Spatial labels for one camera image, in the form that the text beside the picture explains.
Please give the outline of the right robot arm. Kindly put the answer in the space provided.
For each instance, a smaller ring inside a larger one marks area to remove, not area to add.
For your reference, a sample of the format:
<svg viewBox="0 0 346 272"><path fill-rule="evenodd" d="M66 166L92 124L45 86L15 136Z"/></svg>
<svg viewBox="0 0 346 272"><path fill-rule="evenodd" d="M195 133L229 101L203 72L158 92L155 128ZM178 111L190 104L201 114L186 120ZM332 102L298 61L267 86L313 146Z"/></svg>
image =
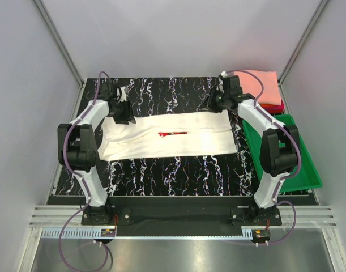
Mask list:
<svg viewBox="0 0 346 272"><path fill-rule="evenodd" d="M264 110L250 93L244 93L238 75L219 76L200 110L234 112L259 134L263 174L253 201L241 215L232 215L234 224L265 224L277 215L277 196L286 179L298 175L301 166L300 134L296 125L285 125Z"/></svg>

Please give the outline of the white t shirt red print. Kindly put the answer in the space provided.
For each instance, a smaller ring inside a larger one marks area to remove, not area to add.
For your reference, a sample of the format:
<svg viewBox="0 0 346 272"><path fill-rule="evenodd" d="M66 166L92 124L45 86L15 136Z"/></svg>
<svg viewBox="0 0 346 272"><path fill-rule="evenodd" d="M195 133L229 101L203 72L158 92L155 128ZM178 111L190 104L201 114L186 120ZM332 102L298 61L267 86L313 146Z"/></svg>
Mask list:
<svg viewBox="0 0 346 272"><path fill-rule="evenodd" d="M207 156L237 152L228 112L163 114L118 125L102 123L101 160Z"/></svg>

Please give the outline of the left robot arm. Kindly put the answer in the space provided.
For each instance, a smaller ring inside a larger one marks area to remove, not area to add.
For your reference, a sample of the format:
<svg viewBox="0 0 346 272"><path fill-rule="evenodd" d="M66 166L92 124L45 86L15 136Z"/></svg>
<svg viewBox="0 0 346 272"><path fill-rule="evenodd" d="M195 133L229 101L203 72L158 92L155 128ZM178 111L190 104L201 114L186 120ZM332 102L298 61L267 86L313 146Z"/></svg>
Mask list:
<svg viewBox="0 0 346 272"><path fill-rule="evenodd" d="M86 198L82 207L83 225L104 225L116 219L97 171L100 158L95 130L107 117L117 125L136 123L126 93L111 80L98 81L95 96L82 113L57 128L59 163L77 179Z"/></svg>

